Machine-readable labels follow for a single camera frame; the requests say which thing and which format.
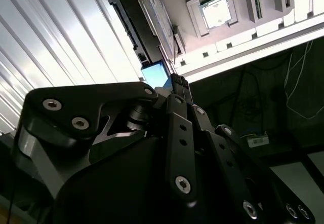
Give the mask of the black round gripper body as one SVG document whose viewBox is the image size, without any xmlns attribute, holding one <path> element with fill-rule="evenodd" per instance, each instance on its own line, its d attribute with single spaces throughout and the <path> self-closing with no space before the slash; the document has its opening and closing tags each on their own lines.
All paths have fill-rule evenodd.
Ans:
<svg viewBox="0 0 324 224">
<path fill-rule="evenodd" d="M 182 204 L 165 181 L 166 146 L 142 139 L 78 172 L 61 188 L 53 223 L 244 223 L 210 155 L 195 153 L 197 202 Z"/>
</svg>

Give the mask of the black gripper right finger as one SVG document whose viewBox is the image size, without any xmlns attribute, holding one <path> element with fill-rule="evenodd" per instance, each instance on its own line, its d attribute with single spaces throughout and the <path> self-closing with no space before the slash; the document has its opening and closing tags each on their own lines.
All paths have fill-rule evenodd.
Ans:
<svg viewBox="0 0 324 224">
<path fill-rule="evenodd" d="M 315 223 L 303 201 L 226 125 L 214 128 L 207 113 L 193 103 L 189 83 L 182 79 L 186 102 L 217 178 L 225 187 L 217 215 L 223 223 Z"/>
</svg>

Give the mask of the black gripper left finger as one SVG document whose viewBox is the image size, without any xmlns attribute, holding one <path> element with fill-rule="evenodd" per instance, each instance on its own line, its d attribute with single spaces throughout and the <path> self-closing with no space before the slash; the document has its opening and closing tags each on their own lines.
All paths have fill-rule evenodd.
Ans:
<svg viewBox="0 0 324 224">
<path fill-rule="evenodd" d="M 187 207 L 197 200 L 193 124 L 183 77 L 163 87 L 143 82 L 40 88 L 25 98 L 15 143 L 54 199 L 78 172 L 142 139 L 166 146 L 165 181 Z"/>
</svg>

